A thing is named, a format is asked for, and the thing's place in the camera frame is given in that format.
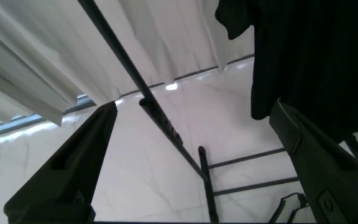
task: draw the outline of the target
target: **black metal frame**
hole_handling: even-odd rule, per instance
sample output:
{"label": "black metal frame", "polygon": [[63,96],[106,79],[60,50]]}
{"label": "black metal frame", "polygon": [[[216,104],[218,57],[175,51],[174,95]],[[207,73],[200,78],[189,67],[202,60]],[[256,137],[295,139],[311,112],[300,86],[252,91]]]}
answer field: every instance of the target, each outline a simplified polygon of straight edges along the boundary
{"label": "black metal frame", "polygon": [[200,168],[197,165],[197,163],[194,161],[194,159],[190,156],[189,152],[183,146],[183,141],[181,140],[180,135],[175,131],[175,128],[172,126],[170,120],[167,118],[167,115],[165,115],[161,106],[159,105],[159,103],[153,96],[152,92],[144,82],[139,71],[136,69],[132,60],[129,58],[127,52],[125,51],[124,47],[121,45],[117,36],[109,26],[104,16],[102,15],[96,3],[93,0],[78,0],[78,2],[81,4],[85,13],[87,13],[89,18],[92,20],[93,24],[99,30],[99,32],[101,33],[107,44],[110,46],[111,50],[115,53],[118,60],[121,62],[122,66],[127,70],[127,73],[132,78],[136,86],[139,88],[140,92],[143,94],[144,98],[139,101],[140,106],[144,109],[144,111],[148,114],[148,116],[150,116],[150,118],[154,121],[154,123],[160,128],[160,130],[164,133],[164,135],[171,141],[171,143],[176,147],[179,153],[186,159],[187,163],[189,163],[189,165],[196,171],[196,173],[204,180],[204,187],[205,187],[206,199],[207,199],[208,210],[209,210],[209,218],[211,222],[213,223],[219,222],[219,217],[216,210],[216,204],[214,199],[215,196],[298,181],[297,177],[292,177],[288,179],[275,180],[275,181],[265,182],[261,184],[254,184],[254,185],[238,187],[234,189],[227,189],[218,192],[213,192],[212,181],[209,176],[210,169],[226,166],[229,164],[234,164],[237,162],[247,161],[249,159],[256,159],[259,157],[268,156],[279,152],[285,152],[285,150],[276,149],[269,152],[263,152],[260,154],[242,157],[242,158],[209,166],[206,157],[206,151],[203,146],[200,146],[198,148],[198,153],[201,162],[201,168]]}

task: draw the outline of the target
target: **hanging clothes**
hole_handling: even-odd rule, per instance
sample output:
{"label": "hanging clothes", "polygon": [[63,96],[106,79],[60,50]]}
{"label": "hanging clothes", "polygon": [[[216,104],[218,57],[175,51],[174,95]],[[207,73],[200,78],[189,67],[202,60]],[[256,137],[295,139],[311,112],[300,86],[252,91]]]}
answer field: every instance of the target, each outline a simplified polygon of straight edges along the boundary
{"label": "hanging clothes", "polygon": [[254,119],[280,98],[337,142],[358,131],[358,1],[220,0],[215,16],[231,40],[254,26]]}

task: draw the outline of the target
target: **curtain fold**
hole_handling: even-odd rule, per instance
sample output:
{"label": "curtain fold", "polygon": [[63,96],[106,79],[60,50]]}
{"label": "curtain fold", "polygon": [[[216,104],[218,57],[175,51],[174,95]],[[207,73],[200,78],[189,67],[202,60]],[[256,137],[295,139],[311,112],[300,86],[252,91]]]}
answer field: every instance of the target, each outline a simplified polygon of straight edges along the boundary
{"label": "curtain fold", "polygon": [[[96,0],[148,85],[254,52],[227,40],[218,0]],[[60,124],[87,94],[97,105],[136,86],[76,0],[0,0],[0,121],[37,113]]]}

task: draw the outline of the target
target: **floor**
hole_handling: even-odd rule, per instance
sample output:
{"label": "floor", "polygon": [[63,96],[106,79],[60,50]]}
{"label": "floor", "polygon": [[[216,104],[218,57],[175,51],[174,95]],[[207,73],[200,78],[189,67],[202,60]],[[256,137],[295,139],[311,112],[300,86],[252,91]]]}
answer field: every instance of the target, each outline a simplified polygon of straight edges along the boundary
{"label": "floor", "polygon": [[[282,145],[268,120],[250,117],[253,59],[188,77],[152,91],[185,148],[199,162],[204,146],[214,164]],[[96,187],[99,221],[208,222],[202,180],[138,105],[142,95],[120,100],[118,117]],[[42,123],[0,138],[0,223],[4,203],[94,111],[69,114],[62,127]],[[214,190],[295,177],[288,154],[213,169]],[[267,222],[281,197],[302,192],[299,182],[216,197],[221,222]],[[285,222],[297,200],[289,200]],[[315,222],[310,208],[295,222]]]}

